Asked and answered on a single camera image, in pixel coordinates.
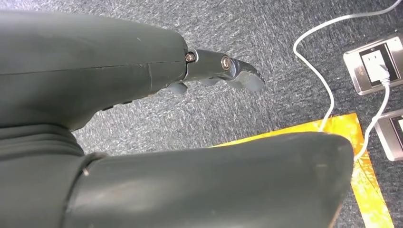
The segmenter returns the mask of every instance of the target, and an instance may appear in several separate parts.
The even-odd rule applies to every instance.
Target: wall socket
[[[375,129],[387,158],[403,160],[403,109],[382,114]]]
[[[375,65],[388,70],[390,86],[403,84],[402,38],[401,34],[394,34],[344,53],[345,64],[358,94],[365,95],[384,89]]]
[[[364,66],[366,68],[367,74],[369,76],[369,80],[371,82],[380,81],[379,74],[377,72],[377,68],[375,65],[380,65],[386,67],[384,57],[382,57],[382,53],[380,50],[376,50],[361,56]]]

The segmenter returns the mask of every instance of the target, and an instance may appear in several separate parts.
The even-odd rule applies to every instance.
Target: white power cord
[[[379,118],[381,117],[382,113],[385,110],[386,104],[388,103],[389,100],[389,94],[390,94],[390,75],[389,72],[387,71],[386,67],[382,67],[380,65],[375,65],[373,66],[373,69],[377,71],[377,74],[379,76],[379,79],[382,83],[383,86],[385,86],[385,97],[384,101],[382,102],[381,107],[379,108],[379,111],[376,113],[376,115],[372,118],[371,123],[368,125],[367,129],[365,130],[364,134],[364,144],[360,150],[360,152],[354,156],[354,161],[357,161],[366,151],[366,148],[368,146],[368,141],[369,141],[369,133],[372,131],[374,128],[376,122],[378,122]]]
[[[323,129],[325,128],[326,122],[327,122],[327,120],[328,120],[330,114],[332,113],[333,108],[335,107],[335,98],[333,97],[333,93],[332,93],[332,91],[330,90],[329,85],[327,84],[327,82],[326,82],[326,80],[323,78],[323,76],[319,73],[319,71],[316,70],[316,69],[314,68],[314,66],[312,66],[312,64],[310,64],[310,62],[309,62],[307,59],[305,59],[300,53],[297,52],[297,46],[298,46],[298,44],[299,44],[304,38],[306,38],[307,36],[309,36],[310,34],[316,32],[316,31],[318,31],[319,29],[322,29],[322,28],[324,28],[324,27],[326,27],[326,26],[328,26],[328,25],[334,24],[334,23],[336,23],[336,22],[339,22],[339,21],[342,21],[342,20],[346,20],[346,19],[361,18],[361,17],[370,17],[370,16],[376,16],[376,15],[381,15],[381,14],[388,13],[389,11],[393,10],[394,8],[396,8],[396,6],[399,5],[399,3],[400,3],[401,1],[402,1],[402,0],[397,0],[392,6],[386,8],[386,9],[380,10],[380,11],[368,12],[368,13],[356,13],[356,14],[351,14],[351,15],[345,15],[345,16],[341,16],[341,17],[332,19],[332,20],[330,20],[330,21],[324,22],[324,23],[322,23],[322,24],[320,24],[320,25],[318,25],[318,26],[316,26],[316,27],[314,27],[314,28],[311,28],[311,29],[308,30],[306,33],[302,34],[302,36],[300,36],[300,37],[295,41],[294,46],[293,46],[294,54],[295,54],[299,59],[301,59],[301,60],[316,74],[317,77],[319,77],[320,81],[321,81],[321,82],[323,83],[323,85],[325,86],[326,91],[327,91],[327,93],[329,94],[329,97],[330,97],[330,107],[329,107],[328,111],[326,112],[326,115],[325,115],[325,117],[323,118],[323,121],[322,121],[322,123],[321,123],[321,125],[320,125],[320,128],[319,128],[319,131],[320,131],[320,132],[322,132]]]

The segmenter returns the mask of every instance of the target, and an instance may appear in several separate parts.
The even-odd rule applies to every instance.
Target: carpet floor
[[[168,91],[97,113],[74,134],[86,152],[112,155],[207,147],[321,119],[328,95],[292,52],[294,41],[337,16],[380,10],[394,0],[0,0],[0,9],[102,15],[174,29],[193,48],[228,53],[252,63],[265,88],[257,93],[225,83],[190,83],[188,93]],[[403,4],[389,14],[339,22],[309,36],[300,52],[324,75],[335,94],[334,114],[358,114],[366,128],[383,92],[359,96],[343,53],[403,29]],[[386,111],[403,108],[403,86],[394,87]],[[403,227],[403,162],[390,162],[375,132],[368,151],[396,227]],[[348,192],[336,227],[364,227]]]

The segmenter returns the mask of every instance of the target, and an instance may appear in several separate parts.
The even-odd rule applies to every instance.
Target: yellow paper
[[[218,146],[234,145],[285,133],[314,132],[319,130],[320,124],[321,121],[313,121],[274,132],[224,143]],[[324,131],[341,135],[350,140],[355,154],[361,150],[364,143],[360,123],[357,114],[355,113],[330,118],[326,123]],[[368,152],[365,152],[365,154],[355,163],[353,176],[351,178],[351,186],[366,227],[394,227],[385,200],[379,188],[378,181],[376,180]]]

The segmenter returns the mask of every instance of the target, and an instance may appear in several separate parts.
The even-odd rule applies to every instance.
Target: robotic hand
[[[184,82],[262,88],[248,63],[176,32],[103,17],[0,11],[0,227],[328,227],[353,169],[348,140],[296,133],[108,157],[70,131]]]
[[[119,19],[57,13],[0,13],[0,127],[83,127],[100,110],[184,82],[257,91],[248,63],[188,49],[177,32]]]

